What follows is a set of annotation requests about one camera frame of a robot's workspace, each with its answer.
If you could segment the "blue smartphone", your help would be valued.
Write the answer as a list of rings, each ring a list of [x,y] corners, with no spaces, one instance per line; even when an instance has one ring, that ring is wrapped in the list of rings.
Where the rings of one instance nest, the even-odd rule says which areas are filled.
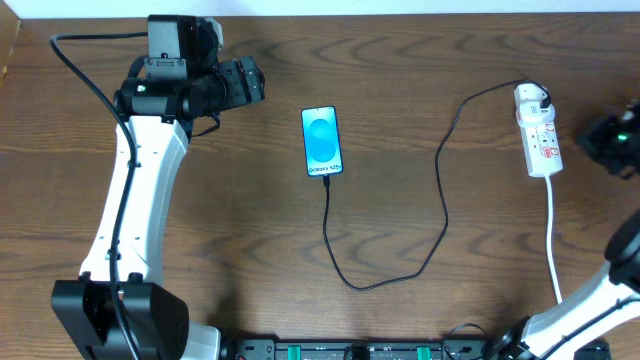
[[[301,111],[307,175],[323,177],[344,170],[337,111],[334,106]]]

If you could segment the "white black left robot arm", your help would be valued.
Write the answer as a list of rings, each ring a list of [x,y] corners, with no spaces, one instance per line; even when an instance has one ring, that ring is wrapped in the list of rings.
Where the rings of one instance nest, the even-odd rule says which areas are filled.
[[[265,79],[250,56],[220,61],[210,17],[152,15],[138,57],[105,105],[117,122],[112,179],[78,277],[55,283],[51,306],[86,359],[217,359],[221,334],[190,319],[163,285],[172,189],[194,123],[261,102]]]

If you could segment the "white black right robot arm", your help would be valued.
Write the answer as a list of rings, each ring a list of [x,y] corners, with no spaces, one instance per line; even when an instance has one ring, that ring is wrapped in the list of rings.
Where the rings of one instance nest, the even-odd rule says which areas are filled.
[[[639,103],[611,115],[577,138],[589,157],[612,175],[639,172]],[[572,359],[576,351],[639,316],[639,213],[614,233],[594,277],[559,304],[523,318],[492,346],[486,359]]]

